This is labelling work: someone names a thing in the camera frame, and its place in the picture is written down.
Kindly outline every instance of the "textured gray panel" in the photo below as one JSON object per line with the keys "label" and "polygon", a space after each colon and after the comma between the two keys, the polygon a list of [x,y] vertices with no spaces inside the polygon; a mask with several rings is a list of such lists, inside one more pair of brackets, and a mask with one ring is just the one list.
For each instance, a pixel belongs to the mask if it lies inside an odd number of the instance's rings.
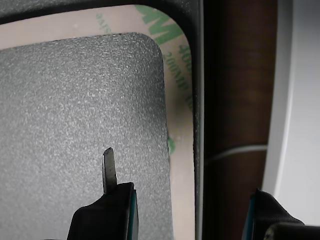
{"label": "textured gray panel", "polygon": [[137,189],[139,239],[172,239],[163,62],[145,35],[0,51],[0,239],[66,239],[77,208],[118,182]]}

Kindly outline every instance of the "wooden panel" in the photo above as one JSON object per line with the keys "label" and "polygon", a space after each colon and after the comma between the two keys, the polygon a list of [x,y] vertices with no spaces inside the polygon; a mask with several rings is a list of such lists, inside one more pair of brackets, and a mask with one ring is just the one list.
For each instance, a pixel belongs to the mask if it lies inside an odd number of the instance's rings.
{"label": "wooden panel", "polygon": [[209,157],[268,141],[277,1],[219,0],[205,6],[204,143]]}
{"label": "wooden panel", "polygon": [[265,159],[265,151],[240,153],[205,168],[202,239],[241,239],[250,195],[262,186]]}

